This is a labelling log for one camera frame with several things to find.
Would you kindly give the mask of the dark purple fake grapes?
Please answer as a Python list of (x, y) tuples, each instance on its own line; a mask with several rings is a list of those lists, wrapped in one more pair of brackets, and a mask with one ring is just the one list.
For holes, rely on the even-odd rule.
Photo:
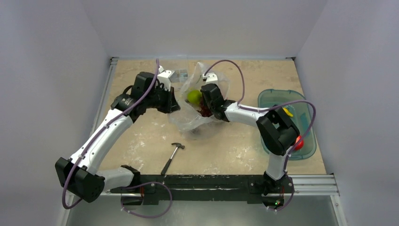
[(213, 115), (206, 105), (201, 105), (199, 107), (199, 113), (202, 117), (211, 117)]

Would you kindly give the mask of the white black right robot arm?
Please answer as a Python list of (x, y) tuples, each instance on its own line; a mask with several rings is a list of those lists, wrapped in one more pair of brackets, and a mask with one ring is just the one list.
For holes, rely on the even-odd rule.
[(300, 136), (300, 131), (282, 107), (253, 108), (224, 99), (219, 87), (206, 84), (200, 89), (204, 105), (213, 116), (226, 122), (237, 122), (258, 129), (270, 152), (264, 185), (271, 192), (282, 187), (286, 177), (286, 159)]

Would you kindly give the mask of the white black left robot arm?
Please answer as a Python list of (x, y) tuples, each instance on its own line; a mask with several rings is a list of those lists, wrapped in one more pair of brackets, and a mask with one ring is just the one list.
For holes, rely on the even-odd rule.
[(85, 144), (68, 159), (61, 157), (56, 161), (55, 169), (63, 193), (69, 191), (79, 200), (91, 203), (104, 190), (123, 187), (133, 193), (140, 188), (140, 173), (130, 166), (103, 172), (98, 169), (119, 137), (147, 109), (161, 113), (180, 110), (170, 81), (175, 74), (171, 70), (157, 75), (140, 72), (134, 84), (115, 97), (105, 119)]

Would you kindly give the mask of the yellow fake banana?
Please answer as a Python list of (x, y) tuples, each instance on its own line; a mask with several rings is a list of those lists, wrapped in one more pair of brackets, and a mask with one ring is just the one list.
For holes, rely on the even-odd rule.
[(283, 110), (289, 117), (293, 117), (294, 116), (287, 108), (283, 107)]

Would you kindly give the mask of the red fake apple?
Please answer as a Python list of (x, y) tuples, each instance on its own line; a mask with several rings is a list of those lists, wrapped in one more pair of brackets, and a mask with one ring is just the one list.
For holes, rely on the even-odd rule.
[(298, 151), (298, 150), (300, 150), (300, 149), (302, 149), (303, 148), (303, 146), (304, 146), (304, 140), (303, 140), (303, 137), (301, 136), (301, 135), (299, 135), (298, 137), (297, 137), (297, 139), (296, 139), (296, 146), (295, 146), (295, 148), (294, 148), (294, 150), (295, 151)]

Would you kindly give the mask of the green fake pear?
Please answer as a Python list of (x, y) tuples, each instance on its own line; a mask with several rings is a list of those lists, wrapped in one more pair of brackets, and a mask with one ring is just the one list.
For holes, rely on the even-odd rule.
[(193, 105), (199, 105), (201, 99), (202, 99), (202, 93), (197, 89), (191, 90), (187, 94), (187, 101)]

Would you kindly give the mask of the clear printed plastic bag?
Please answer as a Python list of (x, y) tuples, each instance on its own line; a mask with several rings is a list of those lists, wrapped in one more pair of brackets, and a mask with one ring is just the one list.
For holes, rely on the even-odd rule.
[[(168, 120), (174, 124), (183, 138), (200, 140), (215, 136), (222, 127), (222, 121), (215, 116), (202, 117), (199, 113), (200, 105), (193, 105), (187, 101), (189, 91), (205, 85), (201, 75), (206, 72), (210, 65), (197, 62), (188, 79), (184, 82), (176, 94), (176, 100), (180, 105), (180, 111), (170, 113)], [(218, 87), (224, 98), (227, 97), (230, 88), (230, 79), (223, 73), (211, 69), (209, 73), (215, 73), (218, 77)]]

